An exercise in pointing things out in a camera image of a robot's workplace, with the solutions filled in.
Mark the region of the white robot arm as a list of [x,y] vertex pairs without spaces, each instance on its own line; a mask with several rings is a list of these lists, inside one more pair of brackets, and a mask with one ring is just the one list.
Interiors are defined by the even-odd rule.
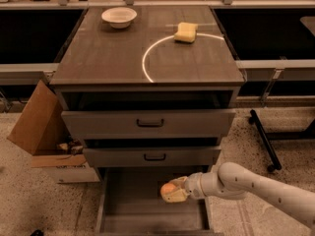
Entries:
[[243,166],[223,163],[217,171],[193,173],[164,184],[160,194],[167,203],[182,203],[188,198],[203,200],[218,197],[240,200],[251,193],[311,229],[315,228],[315,194],[258,174]]

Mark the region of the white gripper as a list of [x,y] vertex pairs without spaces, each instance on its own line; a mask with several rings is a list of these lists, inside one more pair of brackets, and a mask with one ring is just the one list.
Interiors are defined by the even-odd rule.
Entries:
[[188,195],[193,200],[202,200],[206,196],[202,188],[203,173],[193,173],[190,176],[182,176],[171,180],[175,187],[185,188],[174,189],[171,191],[162,191],[161,196],[167,203],[182,203],[188,198]]

